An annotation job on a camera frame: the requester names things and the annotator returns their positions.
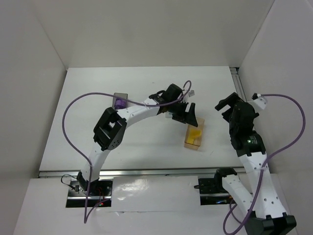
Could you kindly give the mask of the yellow lego brick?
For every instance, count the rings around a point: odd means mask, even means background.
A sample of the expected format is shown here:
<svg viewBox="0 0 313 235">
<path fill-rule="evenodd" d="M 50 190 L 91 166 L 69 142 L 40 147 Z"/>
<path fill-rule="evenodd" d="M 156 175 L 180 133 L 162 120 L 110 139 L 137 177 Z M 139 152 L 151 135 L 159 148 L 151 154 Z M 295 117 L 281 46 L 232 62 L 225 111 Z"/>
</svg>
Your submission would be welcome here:
<svg viewBox="0 0 313 235">
<path fill-rule="evenodd" d="M 198 141 L 201 138 L 201 130 L 191 129 L 187 136 L 186 143 L 194 144 L 195 141 Z"/>
</svg>

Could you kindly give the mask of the purple lego brick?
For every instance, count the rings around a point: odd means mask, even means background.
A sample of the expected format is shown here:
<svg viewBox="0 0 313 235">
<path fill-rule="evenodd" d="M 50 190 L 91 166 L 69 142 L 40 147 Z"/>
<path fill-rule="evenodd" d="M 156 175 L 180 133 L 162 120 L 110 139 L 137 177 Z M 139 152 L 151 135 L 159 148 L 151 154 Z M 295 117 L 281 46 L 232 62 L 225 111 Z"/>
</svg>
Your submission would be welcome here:
<svg viewBox="0 0 313 235">
<path fill-rule="evenodd" d="M 127 107 L 127 101 L 121 98 L 116 98 L 114 108 L 116 110 L 125 109 Z"/>
</svg>

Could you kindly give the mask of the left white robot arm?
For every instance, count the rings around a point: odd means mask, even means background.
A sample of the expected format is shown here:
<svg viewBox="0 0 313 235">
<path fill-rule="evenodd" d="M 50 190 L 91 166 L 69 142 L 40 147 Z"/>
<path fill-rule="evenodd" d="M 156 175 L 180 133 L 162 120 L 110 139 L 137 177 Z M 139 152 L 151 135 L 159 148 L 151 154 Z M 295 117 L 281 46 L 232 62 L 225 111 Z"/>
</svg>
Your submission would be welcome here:
<svg viewBox="0 0 313 235">
<path fill-rule="evenodd" d="M 173 120 L 198 127 L 195 103 L 191 103 L 189 110 L 186 110 L 188 102 L 184 101 L 182 94 L 180 87 L 171 84 L 167 90 L 150 95 L 140 105 L 120 110 L 107 108 L 93 129 L 94 145 L 89 155 L 90 162 L 77 176 L 83 190 L 93 191 L 96 188 L 107 156 L 122 143 L 124 133 L 131 125 L 148 117 L 170 112 Z"/>
</svg>

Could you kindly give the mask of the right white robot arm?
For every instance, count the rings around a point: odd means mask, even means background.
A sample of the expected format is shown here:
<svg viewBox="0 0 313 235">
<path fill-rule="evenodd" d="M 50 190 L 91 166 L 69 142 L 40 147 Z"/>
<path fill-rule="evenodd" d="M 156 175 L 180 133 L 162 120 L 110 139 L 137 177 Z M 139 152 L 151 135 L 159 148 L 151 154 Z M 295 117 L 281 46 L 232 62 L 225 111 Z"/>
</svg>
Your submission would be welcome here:
<svg viewBox="0 0 313 235">
<path fill-rule="evenodd" d="M 267 163 L 267 153 L 262 137 L 254 130 L 254 120 L 259 116 L 255 106 L 266 107 L 266 100 L 256 94 L 252 102 L 242 100 L 232 93 L 216 105 L 229 124 L 230 141 L 243 164 L 249 180 L 248 191 L 233 168 L 220 168 L 215 178 L 226 190 L 245 216 L 235 235 L 244 228 L 248 235 L 286 235 L 296 227 L 296 219 L 289 215 L 277 194 Z"/>
</svg>

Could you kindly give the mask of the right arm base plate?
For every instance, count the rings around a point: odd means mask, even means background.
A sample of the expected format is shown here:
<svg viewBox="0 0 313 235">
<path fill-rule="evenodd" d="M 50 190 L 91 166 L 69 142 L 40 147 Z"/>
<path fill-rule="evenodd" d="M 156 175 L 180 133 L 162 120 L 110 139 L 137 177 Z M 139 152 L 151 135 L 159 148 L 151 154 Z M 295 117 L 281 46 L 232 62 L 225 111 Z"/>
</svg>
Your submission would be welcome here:
<svg viewBox="0 0 313 235">
<path fill-rule="evenodd" d="M 199 178 L 194 189 L 200 193 L 201 206 L 229 204 L 232 196 L 222 187 L 222 178 L 233 174 L 237 175 L 233 168 L 224 167 L 217 169 L 213 178 Z"/>
</svg>

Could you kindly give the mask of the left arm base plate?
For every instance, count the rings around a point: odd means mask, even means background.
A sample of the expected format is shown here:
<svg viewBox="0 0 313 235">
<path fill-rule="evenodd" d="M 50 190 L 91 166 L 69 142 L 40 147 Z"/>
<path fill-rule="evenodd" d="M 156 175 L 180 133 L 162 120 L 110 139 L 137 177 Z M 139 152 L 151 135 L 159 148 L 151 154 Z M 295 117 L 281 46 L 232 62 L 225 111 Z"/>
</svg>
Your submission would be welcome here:
<svg viewBox="0 0 313 235">
<path fill-rule="evenodd" d="M 86 191 L 80 186 L 76 178 L 70 174 L 61 177 L 61 183 L 68 187 L 66 208 L 84 208 Z M 112 205 L 112 179 L 100 180 L 88 195 L 88 208 L 96 204 L 98 207 L 111 207 Z"/>
</svg>

